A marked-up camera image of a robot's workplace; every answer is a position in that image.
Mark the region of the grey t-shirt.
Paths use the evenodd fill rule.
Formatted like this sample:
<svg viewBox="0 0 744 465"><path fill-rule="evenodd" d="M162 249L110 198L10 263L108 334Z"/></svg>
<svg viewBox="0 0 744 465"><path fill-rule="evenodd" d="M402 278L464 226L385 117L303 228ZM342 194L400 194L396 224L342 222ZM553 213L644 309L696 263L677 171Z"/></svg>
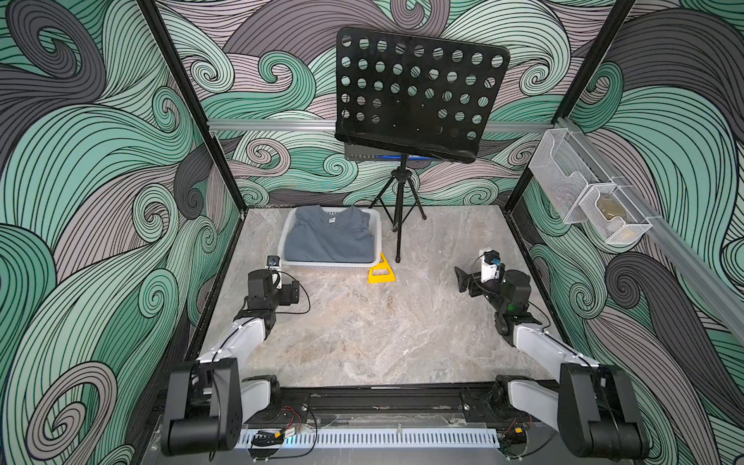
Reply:
<svg viewBox="0 0 744 465"><path fill-rule="evenodd" d="M365 264L376 259L371 215L357 207L328 212L319 205L299 207L284 256L291 262Z"/></svg>

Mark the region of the white plastic laundry basket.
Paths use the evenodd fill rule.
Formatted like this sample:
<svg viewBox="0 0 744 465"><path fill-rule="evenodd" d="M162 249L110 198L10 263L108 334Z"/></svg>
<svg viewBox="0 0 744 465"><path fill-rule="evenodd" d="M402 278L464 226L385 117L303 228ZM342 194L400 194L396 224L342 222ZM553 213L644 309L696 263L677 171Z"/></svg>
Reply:
<svg viewBox="0 0 744 465"><path fill-rule="evenodd" d="M343 209L348 207L323 207L328 212L339 212ZM374 265L377 265L379 263L381 254L382 254L382 226L381 226L381 218L378 211L370 208L360 208L362 211L368 213L371 215L370 223L369 223L369 230L374 234L376 238L375 242L375 254L376 259L370 263L304 263L304 262L291 262L288 261L284 256L284 247L285 247L285 240L286 236L289 232L289 230L294 226L295 223L295 214L297 208L293 208L288 213L288 216L285 220L283 230L281 232L281 236L279 238L278 242L278 249L277 249L277 256L280 257L282 264L285 267L316 267L316 269L319 267L320 269L370 269L370 267L374 267Z"/></svg>

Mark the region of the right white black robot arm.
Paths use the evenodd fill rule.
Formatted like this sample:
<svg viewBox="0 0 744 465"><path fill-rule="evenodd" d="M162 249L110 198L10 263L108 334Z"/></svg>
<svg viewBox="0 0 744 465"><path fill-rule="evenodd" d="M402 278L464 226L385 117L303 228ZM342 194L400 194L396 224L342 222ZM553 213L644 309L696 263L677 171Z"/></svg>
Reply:
<svg viewBox="0 0 744 465"><path fill-rule="evenodd" d="M498 263L475 273L458 267L455 276L459 292L482 296L491 305L497 333L550 375L542 381L500 377L491 399L494 414L539 420L577 457L635 462L649 457L650 439L630 376L552 336L548 320L530 311L528 274Z"/></svg>

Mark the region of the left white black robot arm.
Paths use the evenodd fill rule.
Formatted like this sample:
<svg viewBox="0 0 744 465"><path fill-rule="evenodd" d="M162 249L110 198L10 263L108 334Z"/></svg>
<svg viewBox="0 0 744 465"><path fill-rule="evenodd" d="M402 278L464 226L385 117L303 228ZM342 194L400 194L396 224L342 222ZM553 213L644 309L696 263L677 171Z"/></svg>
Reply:
<svg viewBox="0 0 744 465"><path fill-rule="evenodd" d="M278 267L248 273L248 292L229 329L201 356L170 374L160 450L164 456L230 451L244 422L269 407L271 376L245 379L239 366L264 342L277 309L300 302L300 283Z"/></svg>

